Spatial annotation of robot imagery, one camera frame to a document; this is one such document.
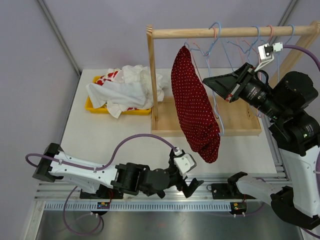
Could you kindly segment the blue wire hanger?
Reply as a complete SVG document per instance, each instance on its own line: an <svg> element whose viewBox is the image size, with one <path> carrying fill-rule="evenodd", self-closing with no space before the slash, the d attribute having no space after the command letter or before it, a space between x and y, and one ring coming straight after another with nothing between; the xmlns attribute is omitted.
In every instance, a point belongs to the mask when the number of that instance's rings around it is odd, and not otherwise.
<svg viewBox="0 0 320 240"><path fill-rule="evenodd" d="M245 43L248 48L247 49L244 49L243 46L240 44L239 40L238 40L238 37L235 38L235 41L230 41L230 40L227 40L226 43L229 44L229 45L232 45L234 47L237 48L237 51L239 53L239 56L240 56L240 59L241 59L241 63L244 64L244 63L249 63L252 65L252 61L251 61L251 52L254 52L255 55L256 55L256 58L257 58L257 63L260 64L261 63L261 59L259 57L259 52L258 50L255 48L256 46L256 43L258 42L262 42L262 43L266 43L266 41L264 41L263 39L261 39L261 30L260 30L260 27L257 26L257 25L253 25L252 26L253 28L256 29L257 31L257 37L255 38L255 40L253 42L248 42L245 38L241 37L240 38L240 41L242 43Z"/></svg>
<svg viewBox="0 0 320 240"><path fill-rule="evenodd" d="M208 47L208 50L206 50L206 52L204 54L205 62L206 62L206 66L207 66L208 76L209 77L217 77L218 74L223 74L222 70L226 70L225 68L212 68L211 67L211 58L213 56L213 49L218 44L218 42L221 43L222 48L224 50L224 53L226 54L227 60L229 61L229 63L231 63L231 62L230 62L229 56L227 54L225 44L223 43L222 40L220 40L221 32L222 32L221 23L219 21L215 21L214 23L212 23L210 25L210 27L208 29L210 31L213 31L213 40L212 40L210 46ZM222 118L222 115L220 113L219 106L218 106L218 95L214 90L212 90L212 97L213 97L213 107L212 107L213 113L214 113L216 120L218 120L218 123L220 123L219 135L221 137L223 137L226 133L226 130L225 130L224 121L223 121L223 118Z"/></svg>
<svg viewBox="0 0 320 240"><path fill-rule="evenodd" d="M290 40L292 39L292 37L294 36L295 32L296 32L296 27L295 25L293 24L288 24L288 26L290 26L292 28L292 33L291 33L291 36L288 38L288 40L283 43L282 45L287 45ZM277 83L279 83L280 81L280 63L279 63L279 53L276 55L276 66L277 66L277 71L276 71L276 74L277 74Z"/></svg>

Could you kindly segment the red white-dotted skirt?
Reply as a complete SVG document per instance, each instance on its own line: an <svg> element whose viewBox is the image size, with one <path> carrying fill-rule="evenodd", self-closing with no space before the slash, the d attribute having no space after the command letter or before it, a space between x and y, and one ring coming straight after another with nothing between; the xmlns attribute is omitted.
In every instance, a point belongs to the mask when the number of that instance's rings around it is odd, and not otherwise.
<svg viewBox="0 0 320 240"><path fill-rule="evenodd" d="M171 89L178 122L191 150L206 163L214 163L219 155L220 128L186 46L180 48L174 59Z"/></svg>

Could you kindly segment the white ruffled skirt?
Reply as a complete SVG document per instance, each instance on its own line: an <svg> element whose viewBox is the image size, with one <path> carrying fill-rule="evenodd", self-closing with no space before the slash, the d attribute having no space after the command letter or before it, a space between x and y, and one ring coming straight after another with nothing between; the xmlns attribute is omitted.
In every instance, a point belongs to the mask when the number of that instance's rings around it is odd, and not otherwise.
<svg viewBox="0 0 320 240"><path fill-rule="evenodd" d="M153 88L150 68L125 65L107 77L103 87L110 91L106 100L108 112L115 118L126 111L147 110L153 107Z"/></svg>

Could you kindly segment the white plain skirt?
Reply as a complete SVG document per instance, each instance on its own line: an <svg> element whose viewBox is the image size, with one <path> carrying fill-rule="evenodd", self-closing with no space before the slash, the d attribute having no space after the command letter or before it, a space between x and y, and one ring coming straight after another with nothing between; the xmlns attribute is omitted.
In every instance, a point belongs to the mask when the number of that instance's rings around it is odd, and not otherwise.
<svg viewBox="0 0 320 240"><path fill-rule="evenodd" d="M103 85L89 83L86 85L86 90L95 109L102 107L105 103L137 109L149 109L152 106L140 82L117 83L106 81Z"/></svg>

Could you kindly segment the red poppy print skirt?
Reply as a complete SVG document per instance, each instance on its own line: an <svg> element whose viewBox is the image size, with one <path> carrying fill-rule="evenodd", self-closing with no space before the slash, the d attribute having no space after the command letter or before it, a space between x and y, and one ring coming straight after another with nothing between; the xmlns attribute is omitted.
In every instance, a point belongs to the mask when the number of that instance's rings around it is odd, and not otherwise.
<svg viewBox="0 0 320 240"><path fill-rule="evenodd" d="M95 84L102 86L106 81L115 83L129 83L123 80L123 71L115 70L101 77Z"/></svg>

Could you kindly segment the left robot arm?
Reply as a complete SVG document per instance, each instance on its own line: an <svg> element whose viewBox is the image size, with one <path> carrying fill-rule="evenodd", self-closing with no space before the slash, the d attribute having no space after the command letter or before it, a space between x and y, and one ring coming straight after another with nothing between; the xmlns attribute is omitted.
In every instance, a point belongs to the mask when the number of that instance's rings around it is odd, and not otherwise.
<svg viewBox="0 0 320 240"><path fill-rule="evenodd" d="M49 183L63 180L98 199L106 197L109 189L132 196L139 193L148 197L158 195L162 199L166 195L165 190L173 186L189 198L203 184L202 180L196 178L190 183L186 182L188 172L196 165L189 153L176 148L169 153L166 169L150 169L148 165L132 162L98 166L72 157L59 144L51 143L45 153L40 155L32 177Z"/></svg>

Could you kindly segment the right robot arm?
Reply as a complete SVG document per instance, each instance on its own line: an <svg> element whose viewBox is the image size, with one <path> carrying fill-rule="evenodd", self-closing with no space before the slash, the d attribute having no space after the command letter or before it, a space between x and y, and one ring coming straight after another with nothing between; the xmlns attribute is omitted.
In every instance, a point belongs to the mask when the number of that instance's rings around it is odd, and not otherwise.
<svg viewBox="0 0 320 240"><path fill-rule="evenodd" d="M269 131L289 170L291 186L274 186L238 172L228 178L227 193L232 198L260 200L284 222L312 230L320 224L316 171L320 125L305 109L318 97L318 91L302 72L286 73L275 87L261 81L258 74L245 63L232 73L207 77L203 83L227 102L242 99L270 119Z"/></svg>

